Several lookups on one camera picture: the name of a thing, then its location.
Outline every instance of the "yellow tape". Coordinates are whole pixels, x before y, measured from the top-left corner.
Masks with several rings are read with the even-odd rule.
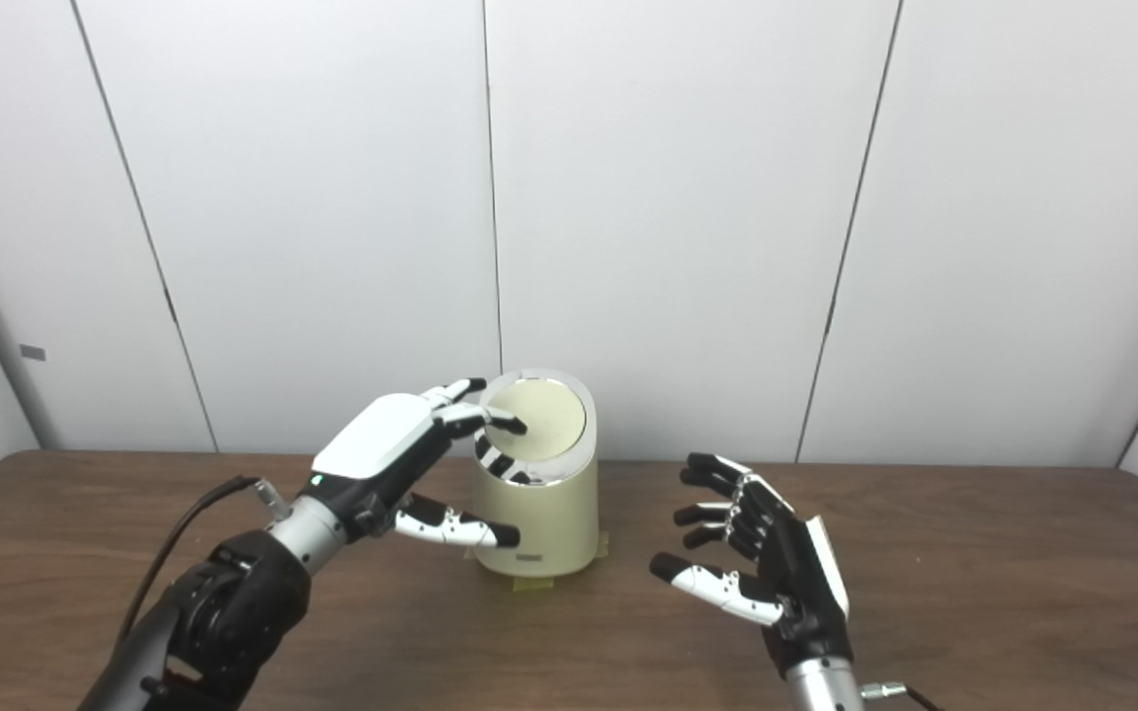
[[[555,578],[512,578],[512,593],[525,593],[528,589],[547,589],[555,585]]]

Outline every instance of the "gray sticker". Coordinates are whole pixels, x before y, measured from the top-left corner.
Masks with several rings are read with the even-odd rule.
[[[26,346],[26,344],[19,344],[19,356],[22,358],[32,358],[34,361],[46,361],[47,349],[38,348],[36,346]]]

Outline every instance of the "black arm joint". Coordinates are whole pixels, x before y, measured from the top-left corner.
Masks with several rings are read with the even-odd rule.
[[[170,655],[198,678],[167,670],[154,700],[172,698],[171,708],[189,697],[217,702],[214,708],[239,706],[283,635],[306,615],[310,601],[311,576],[266,531],[222,543],[162,596],[180,610]]]

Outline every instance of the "robot finger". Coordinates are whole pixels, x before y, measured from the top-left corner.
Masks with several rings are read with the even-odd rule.
[[[501,430],[512,433],[525,433],[526,427],[520,419],[500,408],[487,408],[484,405],[473,405],[470,402],[456,402],[455,405],[447,405],[434,413],[446,427],[446,433],[452,439],[468,437],[486,424],[492,424]]]
[[[768,527],[774,526],[781,516],[793,518],[793,510],[787,507],[784,499],[777,499],[766,482],[747,482],[742,486],[736,496],[736,506]]]
[[[430,387],[429,390],[420,392],[420,397],[429,402],[429,408],[438,410],[454,405],[455,402],[464,399],[469,392],[483,390],[486,390],[486,378],[463,378],[451,385]]]
[[[723,523],[731,518],[731,501],[715,501],[710,504],[692,504],[674,513],[674,526],[686,527],[706,521]]]
[[[781,598],[769,595],[767,585],[752,576],[699,565],[669,553],[655,554],[649,571],[684,593],[756,625],[776,625],[784,617]]]
[[[752,535],[744,535],[744,532],[735,530],[727,535],[727,545],[736,553],[740,553],[741,557],[744,557],[745,561],[753,563],[758,563],[758,559],[762,553],[761,544]]]
[[[683,546],[691,551],[714,540],[723,540],[724,537],[727,537],[727,523],[703,523],[683,536]]]
[[[732,460],[726,460],[717,454],[704,454],[703,452],[687,454],[687,466],[696,469],[700,472],[718,474],[723,480],[732,482],[733,486],[737,485],[742,477],[753,473],[753,469],[749,469],[744,464],[732,462]]]
[[[787,513],[793,513],[793,505],[790,505],[783,496],[778,495],[777,490],[772,489],[772,485],[768,485],[767,480],[764,480],[758,474],[749,474],[742,478],[737,498],[744,495],[753,496],[753,499],[760,503],[773,505],[775,510],[785,509]]]
[[[701,471],[696,468],[684,468],[678,472],[678,480],[687,486],[700,486],[731,498],[736,495],[736,482],[724,480],[712,472]]]
[[[407,503],[393,516],[393,530],[432,543],[477,545],[480,548],[516,548],[520,530],[492,523],[471,513],[457,513],[450,505],[426,496],[409,495]]]
[[[756,544],[761,546],[764,537],[767,537],[767,529],[772,527],[772,522],[759,518],[753,512],[749,512],[742,505],[733,505],[731,511],[732,515],[728,522],[732,530],[749,536],[750,539],[753,539]]]

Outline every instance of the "black fingertip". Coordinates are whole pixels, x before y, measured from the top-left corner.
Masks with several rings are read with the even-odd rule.
[[[695,471],[695,469],[683,468],[683,471],[678,472],[678,480],[687,486],[708,486],[709,474]]]
[[[506,523],[489,523],[490,532],[498,548],[516,548],[520,545],[520,529]]]
[[[496,456],[496,458],[494,458],[494,461],[487,469],[489,473],[493,473],[495,477],[502,478],[503,474],[506,473],[506,471],[509,471],[509,469],[511,469],[512,464],[514,463],[516,460],[512,460],[511,456],[506,454],[500,454],[498,456]]]
[[[718,456],[704,452],[693,452],[687,454],[687,465],[694,469],[714,468],[718,464]]]
[[[649,563],[649,571],[669,584],[669,581],[674,581],[674,578],[679,572],[686,571],[691,567],[692,561],[686,561],[686,559],[669,553],[658,553]]]
[[[708,544],[714,540],[721,540],[723,531],[708,529],[700,527],[699,529],[693,529],[687,531],[687,535],[683,536],[683,546],[691,551],[692,548],[700,548],[701,545]]]
[[[674,513],[674,526],[691,526],[691,523],[700,522],[700,506],[692,504],[686,509],[678,509],[677,512]]]
[[[704,487],[704,489],[712,490],[715,494],[721,496],[731,496],[736,490],[735,485],[732,485],[732,482],[723,480],[717,474],[701,472],[699,469],[683,469],[682,472],[678,472],[678,480],[685,482],[687,486]]]

